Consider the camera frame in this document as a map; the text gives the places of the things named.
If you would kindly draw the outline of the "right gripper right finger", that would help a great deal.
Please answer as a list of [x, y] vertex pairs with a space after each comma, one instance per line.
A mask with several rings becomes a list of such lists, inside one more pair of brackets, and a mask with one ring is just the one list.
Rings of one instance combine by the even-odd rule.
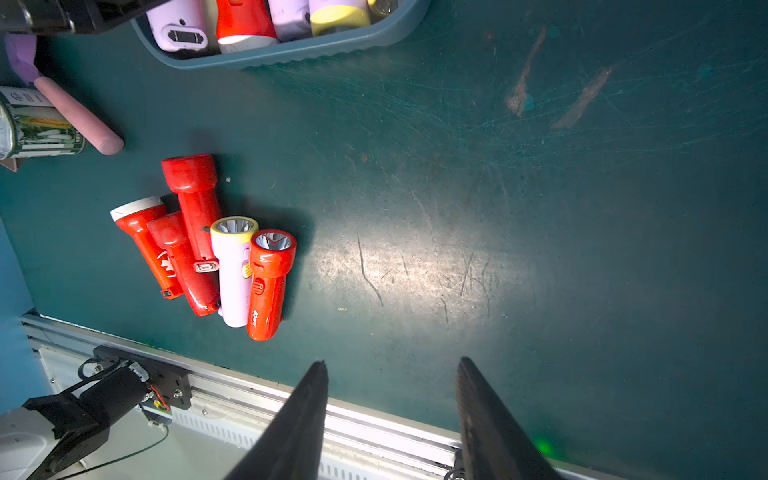
[[456, 398], [467, 479], [558, 479], [475, 363], [457, 367]]

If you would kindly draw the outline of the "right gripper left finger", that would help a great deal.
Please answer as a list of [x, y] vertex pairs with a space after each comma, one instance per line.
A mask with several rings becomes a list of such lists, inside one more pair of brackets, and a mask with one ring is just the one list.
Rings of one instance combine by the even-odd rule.
[[316, 479], [328, 403], [328, 371], [314, 362], [228, 479]]

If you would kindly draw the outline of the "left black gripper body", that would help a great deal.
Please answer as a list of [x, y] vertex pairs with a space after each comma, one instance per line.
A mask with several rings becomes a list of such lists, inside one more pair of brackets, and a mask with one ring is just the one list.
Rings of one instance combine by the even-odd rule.
[[165, 0], [1, 0], [1, 32], [100, 34], [164, 3]]

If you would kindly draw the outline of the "red flashlight white logo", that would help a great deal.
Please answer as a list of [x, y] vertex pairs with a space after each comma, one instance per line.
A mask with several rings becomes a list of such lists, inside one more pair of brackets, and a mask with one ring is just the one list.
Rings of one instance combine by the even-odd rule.
[[276, 45], [277, 34], [264, 0], [218, 0], [216, 37], [223, 54]]

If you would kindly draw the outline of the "blue-grey plastic storage box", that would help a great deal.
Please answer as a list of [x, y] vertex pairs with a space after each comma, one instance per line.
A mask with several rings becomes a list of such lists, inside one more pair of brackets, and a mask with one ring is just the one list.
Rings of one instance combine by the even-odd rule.
[[143, 46], [158, 61], [171, 68], [189, 71], [212, 68], [242, 70], [396, 44], [418, 27], [430, 4], [429, 0], [402, 1], [394, 13], [371, 26], [232, 54], [168, 53], [157, 46], [144, 14], [132, 19], [130, 24]]

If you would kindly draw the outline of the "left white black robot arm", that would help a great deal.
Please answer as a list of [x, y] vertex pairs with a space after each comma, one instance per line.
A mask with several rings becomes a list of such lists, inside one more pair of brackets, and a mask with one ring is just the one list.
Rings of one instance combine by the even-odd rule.
[[[4, 1], [1, 32], [9, 63], [77, 133], [105, 155], [123, 141], [87, 107], [34, 64], [40, 35], [98, 34], [154, 7], [152, 1]], [[28, 399], [1, 416], [1, 476], [4, 479], [65, 478], [66, 469], [104, 445], [111, 427], [136, 406], [161, 399], [158, 387], [166, 364], [98, 347], [89, 363], [98, 372], [81, 375], [63, 391]]]

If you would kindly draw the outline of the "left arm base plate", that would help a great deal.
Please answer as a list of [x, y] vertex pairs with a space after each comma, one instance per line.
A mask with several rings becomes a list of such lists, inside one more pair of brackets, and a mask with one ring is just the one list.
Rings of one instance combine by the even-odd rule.
[[95, 347], [93, 354], [96, 358], [118, 357], [138, 364], [148, 374], [146, 383], [157, 388], [168, 406], [180, 410], [188, 410], [191, 407], [189, 370], [162, 359], [107, 345]]

